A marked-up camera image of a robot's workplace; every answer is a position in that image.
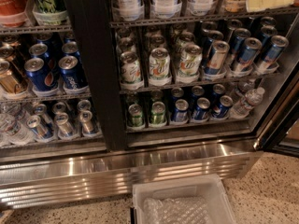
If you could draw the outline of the green can right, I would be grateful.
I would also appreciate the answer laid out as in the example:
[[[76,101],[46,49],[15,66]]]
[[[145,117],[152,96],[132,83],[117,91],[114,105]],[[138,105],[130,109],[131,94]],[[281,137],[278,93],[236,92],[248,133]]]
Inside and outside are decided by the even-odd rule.
[[[165,104],[163,102],[154,102],[150,110],[149,124],[152,127],[161,127],[165,123]]]

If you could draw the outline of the stainless fridge base grille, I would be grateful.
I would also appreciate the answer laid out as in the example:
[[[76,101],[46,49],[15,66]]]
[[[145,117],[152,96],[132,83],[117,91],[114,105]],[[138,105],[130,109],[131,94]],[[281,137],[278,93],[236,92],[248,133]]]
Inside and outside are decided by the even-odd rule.
[[[89,200],[130,193],[134,184],[199,175],[240,177],[262,155],[254,145],[252,139],[216,141],[3,165],[0,205],[6,210]]]

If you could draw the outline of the middle 7up can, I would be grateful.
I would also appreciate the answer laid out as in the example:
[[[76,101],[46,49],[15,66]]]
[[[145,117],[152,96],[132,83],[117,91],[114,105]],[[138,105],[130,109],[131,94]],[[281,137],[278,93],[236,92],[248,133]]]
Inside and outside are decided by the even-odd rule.
[[[149,56],[149,84],[163,86],[171,80],[170,55],[165,48],[153,49]]]

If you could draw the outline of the green can left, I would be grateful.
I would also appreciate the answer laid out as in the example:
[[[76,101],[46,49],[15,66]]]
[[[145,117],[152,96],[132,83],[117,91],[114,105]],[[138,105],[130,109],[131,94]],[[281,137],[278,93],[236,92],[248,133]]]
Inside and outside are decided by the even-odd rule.
[[[129,120],[128,127],[130,129],[142,129],[145,126],[143,109],[140,105],[130,105],[128,108]]]

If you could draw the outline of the bubble wrap sheet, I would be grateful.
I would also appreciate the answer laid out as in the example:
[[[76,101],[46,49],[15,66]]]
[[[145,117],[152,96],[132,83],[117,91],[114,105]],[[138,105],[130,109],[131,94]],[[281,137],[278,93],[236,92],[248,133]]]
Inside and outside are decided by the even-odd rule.
[[[147,198],[144,201],[145,224],[213,224],[206,200],[199,197],[174,199]]]

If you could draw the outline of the blue can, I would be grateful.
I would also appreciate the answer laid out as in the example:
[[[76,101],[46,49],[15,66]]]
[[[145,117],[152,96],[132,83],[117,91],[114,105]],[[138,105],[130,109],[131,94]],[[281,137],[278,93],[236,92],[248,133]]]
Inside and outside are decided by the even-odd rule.
[[[188,119],[189,104],[184,99],[178,99],[174,103],[170,121],[172,123],[183,123]]]
[[[219,101],[212,107],[211,117],[213,119],[226,119],[228,112],[233,106],[233,100],[228,95],[223,95]]]
[[[205,97],[199,98],[192,112],[192,120],[193,121],[207,120],[209,107],[210,107],[210,102],[207,98]]]

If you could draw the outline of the right 7up can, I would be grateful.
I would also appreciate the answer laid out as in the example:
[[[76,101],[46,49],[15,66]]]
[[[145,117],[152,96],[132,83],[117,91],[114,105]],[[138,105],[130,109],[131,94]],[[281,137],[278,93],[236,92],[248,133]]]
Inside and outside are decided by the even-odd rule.
[[[181,52],[177,70],[177,82],[192,83],[199,78],[199,66],[202,61],[202,49],[195,45],[187,45]]]

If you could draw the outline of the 7up can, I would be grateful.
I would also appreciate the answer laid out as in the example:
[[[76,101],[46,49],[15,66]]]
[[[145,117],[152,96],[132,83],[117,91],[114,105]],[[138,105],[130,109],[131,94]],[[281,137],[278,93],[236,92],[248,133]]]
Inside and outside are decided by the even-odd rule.
[[[187,45],[181,52],[177,70],[177,82],[192,83],[199,78],[199,66],[202,61],[202,49],[195,45]]]
[[[171,80],[170,55],[165,48],[153,49],[149,56],[149,84],[163,86]]]
[[[140,61],[133,51],[125,51],[120,56],[121,84],[127,90],[137,90],[144,85]]]

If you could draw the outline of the clear water bottle left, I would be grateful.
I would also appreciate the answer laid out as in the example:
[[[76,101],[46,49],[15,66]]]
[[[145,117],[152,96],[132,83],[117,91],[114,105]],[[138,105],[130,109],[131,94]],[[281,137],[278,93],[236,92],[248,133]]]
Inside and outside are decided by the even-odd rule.
[[[14,145],[26,145],[34,141],[34,135],[9,114],[0,114],[0,132]]]

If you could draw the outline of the clear water bottle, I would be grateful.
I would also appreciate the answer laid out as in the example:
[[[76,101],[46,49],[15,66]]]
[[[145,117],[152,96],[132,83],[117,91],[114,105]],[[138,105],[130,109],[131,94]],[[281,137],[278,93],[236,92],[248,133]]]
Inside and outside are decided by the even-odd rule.
[[[232,119],[243,119],[249,115],[250,111],[263,100],[265,90],[263,87],[247,91],[230,109]]]
[[[9,114],[0,114],[0,132],[14,145],[26,145],[34,141],[34,135]]]

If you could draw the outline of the white plastic bin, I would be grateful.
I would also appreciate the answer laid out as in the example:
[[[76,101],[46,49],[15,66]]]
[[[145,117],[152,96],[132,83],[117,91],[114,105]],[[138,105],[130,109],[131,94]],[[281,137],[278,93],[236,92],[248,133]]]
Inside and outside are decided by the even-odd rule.
[[[144,201],[203,197],[213,224],[237,224],[225,188],[217,175],[185,177],[181,179],[133,185],[135,224],[145,224]]]

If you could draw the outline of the front left pepsi can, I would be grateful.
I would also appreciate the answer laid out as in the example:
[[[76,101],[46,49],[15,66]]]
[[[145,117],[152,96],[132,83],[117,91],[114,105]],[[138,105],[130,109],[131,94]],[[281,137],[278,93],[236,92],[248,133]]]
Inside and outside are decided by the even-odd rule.
[[[38,96],[53,95],[58,89],[58,80],[49,66],[40,58],[32,58],[24,65],[26,76],[33,84],[33,91]]]

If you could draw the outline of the black fridge centre post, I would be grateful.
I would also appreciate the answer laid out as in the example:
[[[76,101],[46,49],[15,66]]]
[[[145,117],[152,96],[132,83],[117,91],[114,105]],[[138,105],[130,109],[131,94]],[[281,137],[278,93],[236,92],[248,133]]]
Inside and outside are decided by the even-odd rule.
[[[107,149],[124,150],[126,134],[106,0],[64,0]]]

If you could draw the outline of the red bull can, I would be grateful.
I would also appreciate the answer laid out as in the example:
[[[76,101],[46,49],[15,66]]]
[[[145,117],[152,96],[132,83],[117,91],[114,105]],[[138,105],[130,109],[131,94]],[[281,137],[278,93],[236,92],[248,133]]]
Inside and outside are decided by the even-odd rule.
[[[232,70],[237,73],[248,71],[261,47],[262,43],[259,39],[246,38],[232,64]]]
[[[256,63],[256,70],[264,74],[275,67],[275,62],[289,45],[289,40],[282,35],[274,35],[261,51]]]
[[[214,81],[223,78],[226,70],[223,66],[230,46],[222,40],[215,40],[210,47],[206,64],[203,68],[203,80]]]

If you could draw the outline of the clear water bottle right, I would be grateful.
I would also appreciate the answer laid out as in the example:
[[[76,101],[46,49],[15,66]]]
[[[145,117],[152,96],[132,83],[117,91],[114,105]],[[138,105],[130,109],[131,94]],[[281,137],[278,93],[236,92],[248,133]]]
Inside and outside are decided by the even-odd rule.
[[[243,119],[249,115],[250,111],[263,100],[265,90],[263,87],[247,91],[230,109],[232,119]]]

